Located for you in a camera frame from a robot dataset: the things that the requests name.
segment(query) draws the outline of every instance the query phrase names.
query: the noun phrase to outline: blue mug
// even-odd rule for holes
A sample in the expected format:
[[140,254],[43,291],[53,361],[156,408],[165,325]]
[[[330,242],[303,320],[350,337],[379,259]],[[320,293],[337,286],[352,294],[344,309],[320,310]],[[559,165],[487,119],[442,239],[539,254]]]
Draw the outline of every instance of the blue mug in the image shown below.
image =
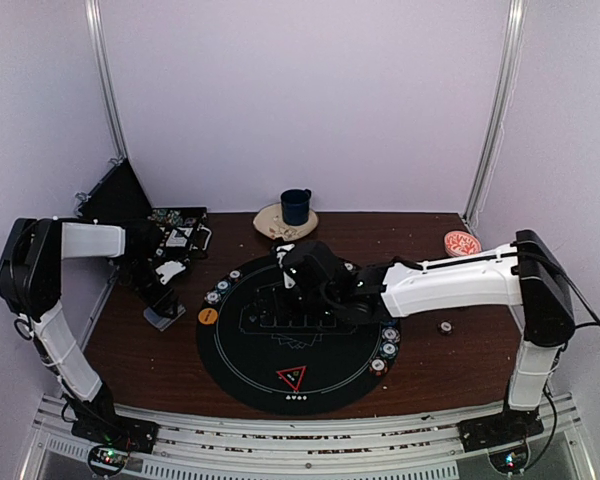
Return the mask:
[[309,221],[311,190],[293,189],[280,195],[282,219],[287,225],[297,227]]

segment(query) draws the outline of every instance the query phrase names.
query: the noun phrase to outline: dark brown tabletop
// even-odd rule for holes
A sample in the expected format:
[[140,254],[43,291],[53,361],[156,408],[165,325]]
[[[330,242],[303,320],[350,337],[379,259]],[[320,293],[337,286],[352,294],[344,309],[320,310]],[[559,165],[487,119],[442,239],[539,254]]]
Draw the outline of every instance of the dark brown tabletop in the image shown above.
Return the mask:
[[[309,238],[326,242],[359,265],[396,255],[446,257],[443,237],[464,230],[455,214],[320,213]],[[144,304],[128,289],[113,289],[86,349],[91,365],[117,403],[154,410],[234,418],[277,418],[224,393],[204,369],[196,348],[204,294],[235,267],[266,255],[271,241],[257,233],[253,214],[212,214],[209,258],[174,280],[187,313],[164,332],[143,317]],[[450,336],[437,332],[453,324]],[[432,412],[502,400],[520,333],[506,307],[481,306],[421,313],[401,320],[396,364],[381,386],[340,410],[311,418],[356,418]]]

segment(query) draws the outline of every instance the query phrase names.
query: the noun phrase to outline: orange poker chip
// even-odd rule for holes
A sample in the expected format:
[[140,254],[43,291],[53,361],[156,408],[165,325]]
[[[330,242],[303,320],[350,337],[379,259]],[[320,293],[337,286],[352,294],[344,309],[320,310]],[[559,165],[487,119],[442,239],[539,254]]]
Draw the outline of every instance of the orange poker chip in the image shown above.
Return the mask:
[[218,321],[218,311],[215,308],[203,308],[198,313],[198,321],[203,325],[213,325]]
[[474,255],[482,251],[480,241],[467,232],[453,231],[444,236],[444,249],[452,257]]

